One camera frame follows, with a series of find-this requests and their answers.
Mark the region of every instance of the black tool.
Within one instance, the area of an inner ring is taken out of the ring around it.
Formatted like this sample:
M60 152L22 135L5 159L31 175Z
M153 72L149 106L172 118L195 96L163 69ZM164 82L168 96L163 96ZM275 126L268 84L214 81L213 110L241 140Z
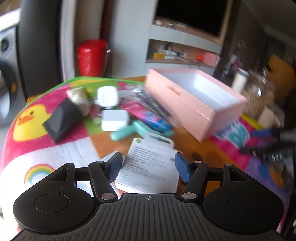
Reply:
M296 143L278 142L263 147L243 147L240 153L258 157L262 163L272 164L291 158L295 153Z
M296 143L296 128L285 130L284 128L273 127L267 130L252 131L253 137L275 137L278 142L295 142Z
M277 195L231 164L192 166L181 153L175 162L181 176L190 171L178 198L123 194L119 200L102 163L65 164L17 198L14 215L22 231L14 240L283 240L275 231L284 210ZM77 180L91 181L94 198L75 187ZM221 187L204 198L212 180Z

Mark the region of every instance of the yellow duck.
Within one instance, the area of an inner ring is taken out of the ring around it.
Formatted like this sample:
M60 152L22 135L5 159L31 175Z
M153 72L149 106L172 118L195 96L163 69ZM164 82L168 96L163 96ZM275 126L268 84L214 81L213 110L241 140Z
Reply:
M40 138L47 134L43 123L51 116L42 104L34 105L22 112L15 123L13 139L24 142Z

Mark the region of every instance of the crosshair mark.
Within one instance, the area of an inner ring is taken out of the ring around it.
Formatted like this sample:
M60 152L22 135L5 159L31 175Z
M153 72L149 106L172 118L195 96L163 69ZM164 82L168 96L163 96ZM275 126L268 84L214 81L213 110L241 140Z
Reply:
M148 200L148 201L150 201L150 200L153 199L153 197L151 197L151 196L147 196L147 197L145 197L145 199Z

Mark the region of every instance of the white cube charger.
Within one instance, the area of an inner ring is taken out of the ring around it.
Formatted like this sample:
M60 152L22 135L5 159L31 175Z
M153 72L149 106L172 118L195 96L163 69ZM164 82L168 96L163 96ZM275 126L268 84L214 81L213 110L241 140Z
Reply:
M119 103L118 90L115 86L98 88L96 103L104 108L112 108Z
M103 131L118 131L129 124L129 114L126 110L103 110L102 117Z

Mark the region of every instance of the green border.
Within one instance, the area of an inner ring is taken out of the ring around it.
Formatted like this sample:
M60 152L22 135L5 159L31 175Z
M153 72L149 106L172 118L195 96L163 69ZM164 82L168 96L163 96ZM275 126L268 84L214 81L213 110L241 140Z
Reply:
M141 81L134 81L134 80L108 79L108 78L86 77L86 76L85 77L83 77L83 76L75 77L73 79L67 80L67 81L65 81L65 82L63 82L63 83L61 83L61 84L59 84L59 85L51 88L50 90L44 92L43 94L41 94L40 96L38 96L36 99L32 100L29 104L27 104L17 115L19 115L25 108L27 108L29 105L31 105L32 103L34 103L36 100L39 100L41 97L45 96L47 93L49 93L49 92L51 92L51 91L53 91L53 90L55 90L55 89L57 89L57 88L59 88L59 87L61 87L63 85L69 84L69 83L71 83L73 81L76 81L76 80L79 80L79 79L84 79L84 80L86 80L86 79L102 80L103 79L103 80L106 80L106 81L117 81L117 82L127 82L127 83L144 83L144 82L141 82Z

